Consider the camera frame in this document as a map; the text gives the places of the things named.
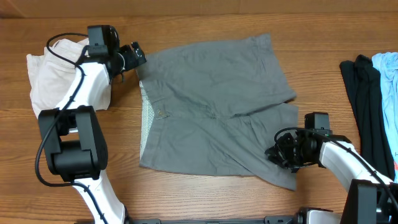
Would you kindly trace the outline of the grey shorts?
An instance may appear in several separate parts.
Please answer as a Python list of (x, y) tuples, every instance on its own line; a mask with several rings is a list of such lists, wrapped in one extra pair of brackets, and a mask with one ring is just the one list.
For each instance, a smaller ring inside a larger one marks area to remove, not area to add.
[(149, 54), (137, 75), (142, 167), (297, 188), (295, 174), (265, 154), (276, 132), (297, 125), (299, 112), (269, 34)]

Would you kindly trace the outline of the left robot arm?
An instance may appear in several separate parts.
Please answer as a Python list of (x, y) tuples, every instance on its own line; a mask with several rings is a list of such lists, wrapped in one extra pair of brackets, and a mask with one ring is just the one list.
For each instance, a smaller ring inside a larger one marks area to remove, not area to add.
[(121, 45), (111, 25), (89, 26), (76, 61), (52, 55), (75, 67), (75, 78), (62, 101), (38, 116), (42, 141), (35, 158), (37, 179), (48, 187), (75, 188), (93, 215), (93, 223), (132, 223), (106, 173), (108, 148), (96, 110), (112, 80), (145, 64), (137, 42)]

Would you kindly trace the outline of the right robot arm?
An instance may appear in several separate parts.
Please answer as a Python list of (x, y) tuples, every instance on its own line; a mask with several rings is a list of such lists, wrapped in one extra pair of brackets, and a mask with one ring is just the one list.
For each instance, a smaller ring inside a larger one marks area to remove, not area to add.
[(330, 170), (348, 195), (343, 213), (303, 207), (291, 223), (397, 223), (397, 184), (380, 174), (354, 149), (349, 139), (330, 129), (328, 113), (305, 115), (302, 128), (284, 128), (274, 136), (267, 158), (296, 173), (317, 165)]

